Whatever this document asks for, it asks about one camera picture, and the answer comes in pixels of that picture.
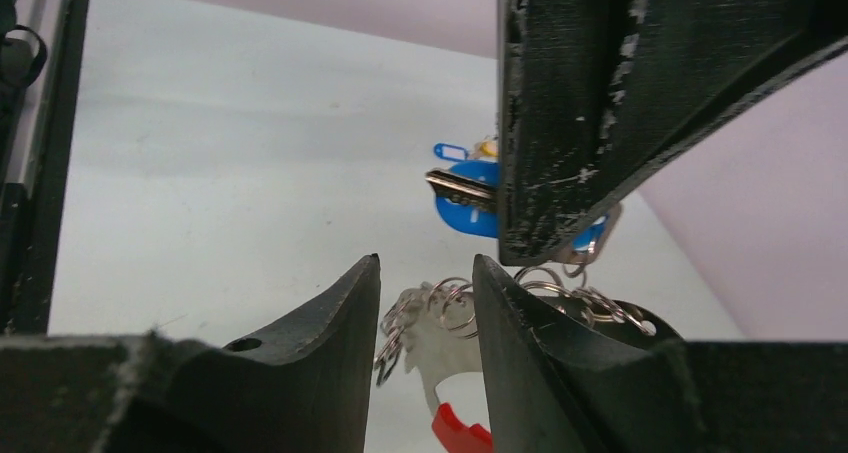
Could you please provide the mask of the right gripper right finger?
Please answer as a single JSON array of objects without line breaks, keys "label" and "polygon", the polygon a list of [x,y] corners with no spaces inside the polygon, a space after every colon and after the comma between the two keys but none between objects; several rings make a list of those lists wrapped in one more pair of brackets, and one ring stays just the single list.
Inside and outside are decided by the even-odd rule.
[{"label": "right gripper right finger", "polygon": [[473,266],[498,452],[843,452],[847,347],[671,338],[641,349]]}]

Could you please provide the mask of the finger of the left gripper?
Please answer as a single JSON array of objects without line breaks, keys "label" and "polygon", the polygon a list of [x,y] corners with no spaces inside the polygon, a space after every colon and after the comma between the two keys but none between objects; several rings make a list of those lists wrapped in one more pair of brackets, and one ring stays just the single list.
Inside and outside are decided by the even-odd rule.
[{"label": "finger of the left gripper", "polygon": [[847,0],[498,0],[498,247],[553,259],[730,120],[847,48]]}]

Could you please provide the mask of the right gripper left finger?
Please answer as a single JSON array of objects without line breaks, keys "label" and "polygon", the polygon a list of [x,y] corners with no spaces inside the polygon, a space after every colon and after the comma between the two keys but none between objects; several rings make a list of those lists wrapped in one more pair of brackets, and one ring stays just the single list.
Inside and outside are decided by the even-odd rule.
[{"label": "right gripper left finger", "polygon": [[5,337],[5,452],[360,452],[381,297],[362,257],[222,348],[155,332]]}]

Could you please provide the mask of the red-handled metal key holder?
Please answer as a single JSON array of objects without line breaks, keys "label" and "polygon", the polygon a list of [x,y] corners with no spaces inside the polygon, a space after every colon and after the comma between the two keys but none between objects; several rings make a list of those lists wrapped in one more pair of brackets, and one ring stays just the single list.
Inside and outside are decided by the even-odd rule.
[{"label": "red-handled metal key holder", "polygon": [[[513,276],[519,286],[555,310],[617,342],[648,349],[677,337],[653,312],[613,300],[586,283],[569,287],[564,280],[570,277],[586,280],[587,275],[539,266],[522,268]],[[448,277],[402,291],[379,329],[386,340],[373,362],[376,384],[384,385],[399,363],[406,371],[418,370],[432,416],[431,429],[442,447],[454,453],[493,451],[488,429],[465,424],[437,393],[444,380],[483,370],[472,282]]]}]

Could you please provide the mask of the blue-tagged key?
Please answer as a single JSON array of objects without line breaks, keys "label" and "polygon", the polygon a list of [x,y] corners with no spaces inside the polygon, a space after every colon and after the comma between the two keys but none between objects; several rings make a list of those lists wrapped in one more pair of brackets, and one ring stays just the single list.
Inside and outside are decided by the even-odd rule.
[{"label": "blue-tagged key", "polygon": [[469,159],[470,152],[464,147],[440,142],[433,146],[433,154],[444,161],[463,162]]},{"label": "blue-tagged key", "polygon": [[562,264],[574,277],[597,260],[623,212],[620,194],[590,190],[589,169],[556,180],[528,165],[466,160],[433,168],[425,181],[452,229],[500,242],[510,266]]}]

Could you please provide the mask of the blue-tagged loose key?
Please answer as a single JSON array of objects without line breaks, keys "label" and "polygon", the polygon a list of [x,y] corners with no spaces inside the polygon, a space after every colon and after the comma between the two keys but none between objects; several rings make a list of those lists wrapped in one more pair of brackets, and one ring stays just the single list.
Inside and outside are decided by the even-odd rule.
[{"label": "blue-tagged loose key", "polygon": [[440,142],[433,146],[433,154],[444,161],[463,162],[469,159],[470,152],[464,147]]}]

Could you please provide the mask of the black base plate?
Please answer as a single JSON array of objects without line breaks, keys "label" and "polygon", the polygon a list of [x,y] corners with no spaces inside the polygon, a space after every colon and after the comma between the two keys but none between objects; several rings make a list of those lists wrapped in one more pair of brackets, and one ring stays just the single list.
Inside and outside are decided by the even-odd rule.
[{"label": "black base plate", "polygon": [[1,333],[48,330],[89,0],[23,0],[47,63],[17,122],[1,203]]}]

